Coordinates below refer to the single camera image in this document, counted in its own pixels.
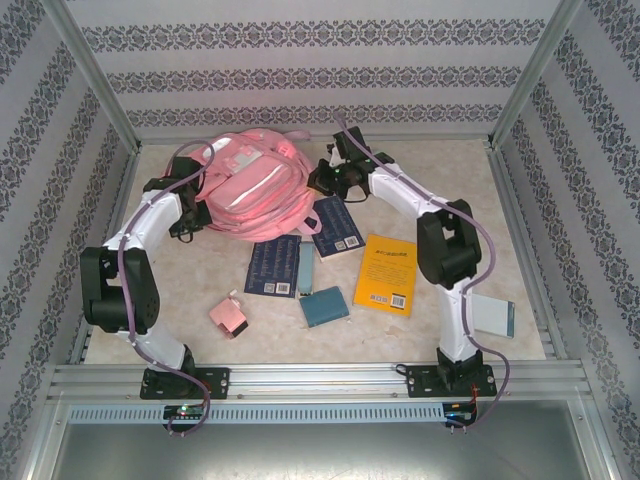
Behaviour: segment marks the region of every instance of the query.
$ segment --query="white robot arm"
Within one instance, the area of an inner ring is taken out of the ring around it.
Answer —
[[[397,164],[389,164],[387,168],[393,170],[396,174],[403,174]],[[418,183],[414,182],[414,185],[428,193],[429,197],[439,203],[447,203],[446,199],[433,195]],[[398,177],[390,175],[382,168],[376,168],[369,175],[369,189],[372,195],[386,201],[410,220],[417,220],[425,213],[440,211],[440,207],[418,195],[413,189],[401,182]],[[476,353],[476,348],[469,342],[462,325],[462,289],[470,280],[470,278],[464,278],[456,282],[451,289],[447,289],[442,285],[435,285],[438,290],[440,304],[440,350],[452,362],[464,361],[473,357]],[[467,318],[472,319],[471,295],[470,293],[468,295]],[[473,320],[468,322],[468,326],[471,335],[473,335]]]
[[[122,226],[118,233],[104,243],[103,247],[106,247],[109,251],[116,252],[124,235],[124,231],[129,225],[129,222],[131,222],[131,219],[160,192],[161,190],[144,192],[140,205],[136,208],[132,217]],[[182,205],[179,195],[175,193],[164,195],[153,203],[136,222],[133,232],[127,241],[126,249],[136,248],[143,250],[146,252],[147,258],[151,261],[160,242],[169,231],[169,228],[178,222],[180,217],[182,217]],[[115,335],[125,341],[129,341],[128,330],[118,330]],[[137,335],[136,342],[147,356],[157,360],[158,363],[176,370],[182,368],[187,349],[171,335],[162,322],[150,327],[146,334]],[[162,371],[160,367],[155,365],[149,365],[149,368]]]

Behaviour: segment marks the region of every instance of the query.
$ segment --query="beige floor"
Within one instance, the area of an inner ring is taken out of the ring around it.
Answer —
[[[476,292],[516,304],[515,338],[477,333],[477,339],[510,359],[544,359],[540,337],[495,190],[487,157],[478,141],[380,142],[371,145],[394,157],[413,179],[440,196],[464,198],[497,247],[494,274]],[[324,143],[300,144],[312,160],[324,156]],[[137,206],[142,186],[165,168],[174,147],[146,146],[128,204]],[[363,237],[369,233],[415,241],[415,224],[376,198],[349,205]],[[210,231],[184,245],[168,234],[153,263],[161,296],[158,321],[194,353],[198,363],[400,362],[435,360],[439,318],[435,289],[418,272],[410,318],[350,307],[347,319],[309,329],[295,299],[242,293],[252,244],[230,241]],[[481,269],[487,262],[487,249]],[[316,261],[314,289],[340,286],[351,304],[362,250],[342,260]],[[237,289],[249,328],[228,340],[207,312]],[[94,328],[86,363],[142,363],[131,347]]]

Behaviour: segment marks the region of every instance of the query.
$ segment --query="dark blue book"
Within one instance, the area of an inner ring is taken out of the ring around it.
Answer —
[[[320,217],[322,230],[312,235],[320,260],[364,247],[364,240],[358,231],[347,206],[340,197],[326,197],[316,200],[313,209]]]
[[[275,240],[254,244],[244,284],[245,293],[293,298],[298,280],[301,238],[282,235]]]

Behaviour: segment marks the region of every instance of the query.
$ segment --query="pink box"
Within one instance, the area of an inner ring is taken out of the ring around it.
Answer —
[[[229,338],[237,337],[249,326],[247,317],[240,311],[240,302],[233,297],[225,298],[213,307],[209,317]]]

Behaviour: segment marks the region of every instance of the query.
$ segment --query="pink backpack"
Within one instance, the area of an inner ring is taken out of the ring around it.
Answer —
[[[313,170],[309,159],[288,138],[308,139],[308,133],[277,132],[256,128],[228,133],[230,138],[216,153],[196,201],[205,200],[213,230],[252,242],[264,242],[294,229],[304,234],[322,228],[312,209],[315,192],[307,188]],[[190,154],[201,164],[209,160],[209,148]],[[315,221],[314,227],[305,223]]]

